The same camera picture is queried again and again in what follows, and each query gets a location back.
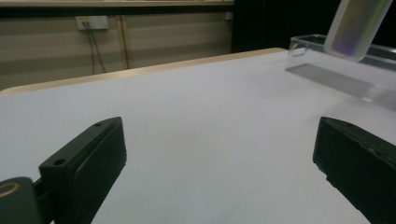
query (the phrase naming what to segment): screw hole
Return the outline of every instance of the screw hole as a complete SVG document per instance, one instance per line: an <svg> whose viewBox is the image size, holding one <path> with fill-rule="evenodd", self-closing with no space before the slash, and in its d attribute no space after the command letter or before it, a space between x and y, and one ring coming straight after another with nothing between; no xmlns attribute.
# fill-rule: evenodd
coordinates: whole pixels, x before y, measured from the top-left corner
<svg viewBox="0 0 396 224"><path fill-rule="evenodd" d="M54 165L62 165L62 164L64 164L65 162L66 162L65 159L60 159L60 160L55 161L53 164L54 164Z"/></svg>
<svg viewBox="0 0 396 224"><path fill-rule="evenodd" d="M5 197L13 192L17 191L20 184L17 182L6 183L0 186L0 198Z"/></svg>

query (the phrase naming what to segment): clear plastic container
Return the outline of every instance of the clear plastic container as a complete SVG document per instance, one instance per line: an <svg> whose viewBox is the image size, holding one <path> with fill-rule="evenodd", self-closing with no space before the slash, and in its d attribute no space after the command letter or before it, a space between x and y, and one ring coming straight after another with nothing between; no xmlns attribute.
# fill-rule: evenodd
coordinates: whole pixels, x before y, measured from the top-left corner
<svg viewBox="0 0 396 224"><path fill-rule="evenodd" d="M396 49L371 45L360 62L325 52L325 35L291 39L286 70L396 111Z"/></svg>

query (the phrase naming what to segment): power outlet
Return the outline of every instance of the power outlet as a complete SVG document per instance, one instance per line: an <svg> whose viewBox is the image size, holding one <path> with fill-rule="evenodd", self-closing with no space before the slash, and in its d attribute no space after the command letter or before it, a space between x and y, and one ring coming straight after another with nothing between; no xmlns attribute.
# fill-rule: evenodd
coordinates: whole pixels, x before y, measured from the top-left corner
<svg viewBox="0 0 396 224"><path fill-rule="evenodd" d="M107 16L84 16L76 17L77 27L79 30L86 30L83 22L87 22L93 30L101 30L108 28Z"/></svg>
<svg viewBox="0 0 396 224"><path fill-rule="evenodd" d="M231 21L233 19L233 13L232 12L227 12L225 14L225 20L226 21Z"/></svg>

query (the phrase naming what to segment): table surface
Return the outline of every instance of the table surface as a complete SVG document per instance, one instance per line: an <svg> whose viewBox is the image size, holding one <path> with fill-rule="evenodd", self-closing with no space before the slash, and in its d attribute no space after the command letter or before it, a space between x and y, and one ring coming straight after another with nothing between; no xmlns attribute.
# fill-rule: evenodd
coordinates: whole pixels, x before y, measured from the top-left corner
<svg viewBox="0 0 396 224"><path fill-rule="evenodd" d="M1 96L0 179L39 178L57 149L121 116L127 165L93 223L368 223L312 162L318 121L342 119L396 144L396 113L289 73L286 58Z"/></svg>
<svg viewBox="0 0 396 224"><path fill-rule="evenodd" d="M112 72L112 73L93 75L93 76L75 77L75 78L69 78L69 79L63 79L63 80L49 81L49 82L44 82L44 83L37 83L37 84L8 88L6 90L0 91L0 96L21 93L21 92L27 92L27 91L44 90L44 89L48 89L48 88L68 86L68 85L74 85L74 84L85 83L85 82L93 82L93 81L98 81L98 80L144 75L144 74L153 73L153 72L161 72L161 71L165 71L165 70L169 70L169 69L176 69L176 68L193 66L193 65L198 65L198 64L205 64L205 63L223 62L223 61L227 61L227 60L234 60L234 59L252 57L252 56L257 56L257 55L276 53L276 52L281 52L281 51L285 51L285 49L278 49L278 48L259 49L259 50L241 52L241 53L226 54L226 55L220 55L220 56L214 56L214 57L208 57L208 58L202 58L202 59L188 60L188 61L183 61L183 62L158 64L158 65L153 65L153 66L148 66L148 67L141 67L141 68L135 68L135 69L117 71L117 72Z"/></svg>

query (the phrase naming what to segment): beige wall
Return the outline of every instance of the beige wall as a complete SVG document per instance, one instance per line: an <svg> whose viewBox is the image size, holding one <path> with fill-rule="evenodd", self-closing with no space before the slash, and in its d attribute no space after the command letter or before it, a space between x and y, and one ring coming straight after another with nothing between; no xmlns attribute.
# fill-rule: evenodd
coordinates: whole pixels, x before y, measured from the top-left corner
<svg viewBox="0 0 396 224"><path fill-rule="evenodd" d="M225 13L126 17L132 68L228 54Z"/></svg>
<svg viewBox="0 0 396 224"><path fill-rule="evenodd" d="M109 29L94 31L107 72L216 56L230 52L225 13L108 17ZM101 73L96 66L96 73ZM85 32L74 18L0 20L0 90L92 74Z"/></svg>

